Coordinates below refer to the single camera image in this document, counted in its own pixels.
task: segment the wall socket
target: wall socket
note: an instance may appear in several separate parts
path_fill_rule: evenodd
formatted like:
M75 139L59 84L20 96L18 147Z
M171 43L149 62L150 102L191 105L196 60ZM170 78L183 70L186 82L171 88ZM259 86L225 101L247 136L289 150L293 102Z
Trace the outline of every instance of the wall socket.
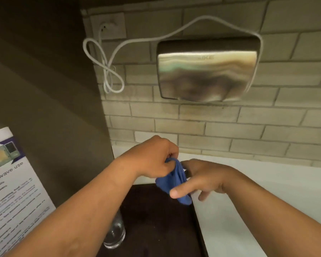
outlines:
M90 16L94 38L98 39L98 29L102 40L114 40L126 38L125 16L123 12L111 14L99 14Z

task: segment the blue cloth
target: blue cloth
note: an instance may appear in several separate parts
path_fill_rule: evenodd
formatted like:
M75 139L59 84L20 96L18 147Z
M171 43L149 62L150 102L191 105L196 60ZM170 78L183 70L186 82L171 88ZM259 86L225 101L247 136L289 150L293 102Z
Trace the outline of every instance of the blue cloth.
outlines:
M170 160L174 160L176 162L175 169L169 174L167 174L165 177L156 178L156 185L168 194L170 194L171 189L187 181L180 161L175 158L167 158L165 162L169 162ZM184 205L190 205L192 202L191 197L189 195L180 197L177 200Z

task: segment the transparent bottle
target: transparent bottle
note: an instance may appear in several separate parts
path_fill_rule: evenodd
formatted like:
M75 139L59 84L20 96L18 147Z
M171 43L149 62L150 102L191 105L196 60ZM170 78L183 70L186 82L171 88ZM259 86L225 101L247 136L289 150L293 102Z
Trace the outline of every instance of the transparent bottle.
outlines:
M103 241L107 249L117 248L125 239L126 231L120 209L114 217L112 225Z

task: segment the person's left arm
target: person's left arm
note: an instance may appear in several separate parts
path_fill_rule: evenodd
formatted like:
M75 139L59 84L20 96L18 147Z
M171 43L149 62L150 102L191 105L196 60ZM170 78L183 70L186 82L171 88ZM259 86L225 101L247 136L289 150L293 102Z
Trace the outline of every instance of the person's left arm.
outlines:
M115 159L58 207L7 257L95 256L123 199L139 176L163 177L175 168L178 147L154 136Z

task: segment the person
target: person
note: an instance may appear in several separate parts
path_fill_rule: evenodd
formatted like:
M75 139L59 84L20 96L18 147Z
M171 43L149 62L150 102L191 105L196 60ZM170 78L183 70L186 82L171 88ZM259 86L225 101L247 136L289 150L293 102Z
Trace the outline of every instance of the person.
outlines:
M178 147L154 136L116 158L90 183L64 202L8 257L93 257L133 182L139 176L163 177L178 157ZM184 161L192 177L170 191L172 198L200 190L226 193L267 256L321 257L321 224L277 198L238 170L202 160Z

